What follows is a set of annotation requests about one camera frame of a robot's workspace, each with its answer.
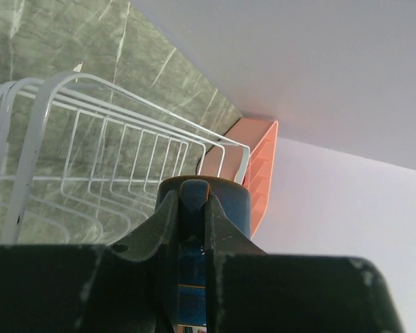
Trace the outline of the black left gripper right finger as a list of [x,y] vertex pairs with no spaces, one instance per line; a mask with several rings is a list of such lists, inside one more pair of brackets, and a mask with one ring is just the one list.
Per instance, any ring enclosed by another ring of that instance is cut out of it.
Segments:
[[387,283],[362,257],[270,255],[212,196],[205,210],[209,332],[403,332]]

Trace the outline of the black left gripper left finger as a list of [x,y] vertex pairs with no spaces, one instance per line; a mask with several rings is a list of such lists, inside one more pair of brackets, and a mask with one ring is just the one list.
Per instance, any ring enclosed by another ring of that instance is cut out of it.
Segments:
[[0,246],[0,332],[174,332],[177,209],[111,246]]

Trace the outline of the dark blue ceramic mug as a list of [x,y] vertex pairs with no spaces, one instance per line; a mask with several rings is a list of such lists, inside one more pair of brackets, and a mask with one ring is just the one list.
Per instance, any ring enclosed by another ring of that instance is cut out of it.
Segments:
[[251,198],[245,187],[211,176],[178,176],[161,183],[156,205],[176,190],[179,227],[179,332],[206,332],[205,203],[215,195],[227,217],[247,238],[251,236]]

